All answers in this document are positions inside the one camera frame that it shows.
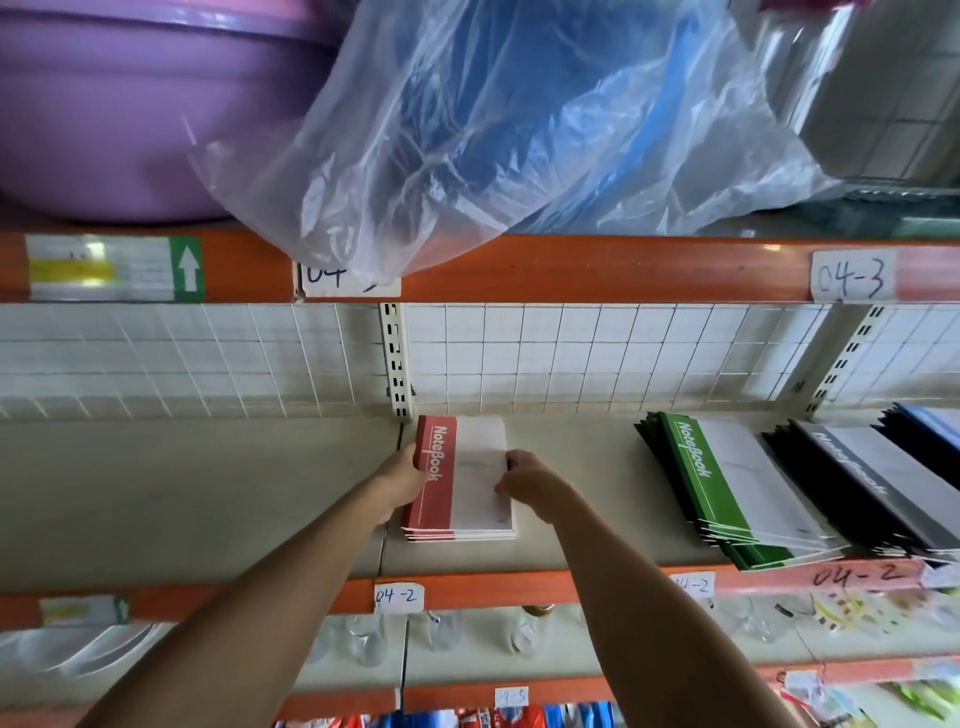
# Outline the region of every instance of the hand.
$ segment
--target hand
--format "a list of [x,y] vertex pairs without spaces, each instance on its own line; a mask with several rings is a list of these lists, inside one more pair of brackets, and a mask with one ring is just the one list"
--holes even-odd
[[510,469],[494,489],[501,496],[529,505],[541,521],[556,523],[571,503],[575,506],[578,496],[573,486],[543,465],[533,452],[510,450],[507,467]]
[[375,498],[376,507],[381,512],[378,523],[389,521],[395,509],[411,502],[423,490],[426,473],[414,467],[416,449],[417,446],[411,443],[398,450],[360,484]]

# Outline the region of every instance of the arrow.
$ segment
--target arrow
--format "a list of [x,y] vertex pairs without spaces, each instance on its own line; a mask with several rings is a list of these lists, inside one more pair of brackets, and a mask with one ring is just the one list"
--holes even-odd
[[183,271],[183,290],[196,293],[197,271],[200,270],[200,263],[197,262],[189,246],[183,249],[183,255],[180,256],[177,267]]

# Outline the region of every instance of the right hand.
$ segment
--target right hand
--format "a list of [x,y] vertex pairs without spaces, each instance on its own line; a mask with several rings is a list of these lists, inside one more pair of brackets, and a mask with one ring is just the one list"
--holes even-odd
[[543,465],[533,452],[510,450],[507,467],[509,470],[493,489],[501,496],[529,505],[541,521],[555,523],[570,502],[576,500],[573,486]]

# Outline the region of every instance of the red notebook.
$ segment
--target red notebook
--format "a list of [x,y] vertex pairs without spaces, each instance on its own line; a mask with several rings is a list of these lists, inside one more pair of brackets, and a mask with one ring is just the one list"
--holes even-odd
[[493,491],[507,471],[506,451],[499,418],[421,415],[414,458],[427,481],[403,513],[407,540],[516,538],[513,502]]

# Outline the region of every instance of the purple plastic basin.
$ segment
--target purple plastic basin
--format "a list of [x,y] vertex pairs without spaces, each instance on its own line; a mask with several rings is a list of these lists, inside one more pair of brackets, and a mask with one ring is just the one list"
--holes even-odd
[[0,0],[0,193],[82,222],[225,216],[187,153],[303,116],[334,60],[323,32],[223,13],[219,29],[105,14]]

